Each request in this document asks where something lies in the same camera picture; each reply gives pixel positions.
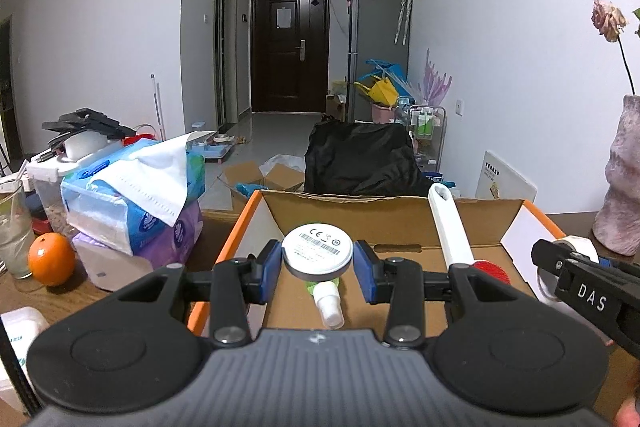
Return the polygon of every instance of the barcode label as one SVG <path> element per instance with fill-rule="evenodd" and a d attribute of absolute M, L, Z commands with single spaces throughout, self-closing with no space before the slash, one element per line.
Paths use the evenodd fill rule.
<path fill-rule="evenodd" d="M 305 241 L 310 242 L 312 245 L 316 245 L 316 247 L 320 247 L 323 250 L 330 251 L 334 255 L 338 255 L 340 253 L 340 250 L 338 250 L 337 248 L 332 248 L 329 245 L 324 244 L 319 239 L 314 239 L 310 235 L 306 235 L 306 233 L 300 234 L 300 237 L 302 237 L 302 239 L 304 239 Z"/>

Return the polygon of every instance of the glass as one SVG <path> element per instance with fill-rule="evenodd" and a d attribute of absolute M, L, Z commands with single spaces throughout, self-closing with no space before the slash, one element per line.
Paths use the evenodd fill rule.
<path fill-rule="evenodd" d="M 16 279 L 31 275 L 28 254 L 34 240 L 22 182 L 0 184 L 0 261 Z"/>

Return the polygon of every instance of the tissue pack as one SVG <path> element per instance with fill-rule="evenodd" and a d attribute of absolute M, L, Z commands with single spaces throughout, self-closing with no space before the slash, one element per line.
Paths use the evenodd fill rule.
<path fill-rule="evenodd" d="M 112 250 L 84 233 L 73 238 L 84 269 L 98 288 L 117 291 L 171 263 L 185 264 L 202 231 L 197 201 L 186 207 L 173 227 L 165 227 L 137 255 Z"/>
<path fill-rule="evenodd" d="M 154 140 L 139 140 L 65 176 L 61 192 L 68 223 L 103 245 L 130 255 L 140 253 L 155 237 L 170 229 L 160 219 L 118 193 L 111 185 L 93 179 L 110 164 L 156 143 Z M 184 153 L 187 157 L 187 208 L 189 203 L 196 201 L 204 193 L 205 169 L 202 156 L 189 151 Z"/>

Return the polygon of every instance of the finger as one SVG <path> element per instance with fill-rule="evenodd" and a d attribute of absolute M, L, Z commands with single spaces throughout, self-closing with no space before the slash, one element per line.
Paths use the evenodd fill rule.
<path fill-rule="evenodd" d="M 636 410 L 636 399 L 626 399 L 613 420 L 614 427 L 638 427 L 640 426 L 640 413 Z"/>

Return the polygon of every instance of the orange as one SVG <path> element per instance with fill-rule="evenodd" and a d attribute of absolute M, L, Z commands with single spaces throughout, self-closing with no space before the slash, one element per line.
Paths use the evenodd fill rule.
<path fill-rule="evenodd" d="M 29 249 L 29 269 L 45 286 L 60 286 L 76 268 L 76 254 L 66 237 L 45 233 L 37 237 Z"/>

